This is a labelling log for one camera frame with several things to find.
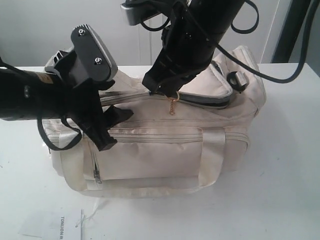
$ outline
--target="canvas bag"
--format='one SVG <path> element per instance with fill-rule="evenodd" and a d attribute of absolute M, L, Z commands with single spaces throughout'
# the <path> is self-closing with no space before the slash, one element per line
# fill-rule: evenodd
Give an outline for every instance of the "canvas bag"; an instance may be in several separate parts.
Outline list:
<path fill-rule="evenodd" d="M 230 53 L 259 70 L 247 47 Z M 118 71 L 116 84 L 100 94 L 105 110 L 114 105 L 134 113 L 109 131 L 118 143 L 99 152 L 84 136 L 70 150 L 51 151 L 53 167 L 70 188 L 93 197 L 193 193 L 211 186 L 221 172 L 235 171 L 249 147 L 247 128 L 265 104 L 266 92 L 260 77 L 224 55 L 214 61 L 215 66 L 179 91 L 174 115 L 169 99 L 150 95 L 141 78 Z M 231 72 L 240 72 L 247 80 L 243 92 L 227 82 Z M 76 135 L 60 120 L 44 120 L 43 125 L 59 147 Z"/>

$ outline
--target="white table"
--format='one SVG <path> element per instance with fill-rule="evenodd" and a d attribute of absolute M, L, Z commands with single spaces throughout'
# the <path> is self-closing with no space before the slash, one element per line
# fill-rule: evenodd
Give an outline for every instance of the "white table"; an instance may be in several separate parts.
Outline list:
<path fill-rule="evenodd" d="M 285 78 L 296 66 L 260 69 Z M 120 67 L 132 76 L 148 68 Z M 267 103 L 249 130 L 251 147 L 238 171 L 192 195 L 106 199 L 84 223 L 83 239 L 320 239 L 320 78 L 306 65 L 293 83 L 265 86 Z M 18 231 L 37 210 L 92 212 L 96 199 L 71 190 L 56 174 L 34 121 L 1 120 L 0 133 L 1 239 L 33 239 Z"/>

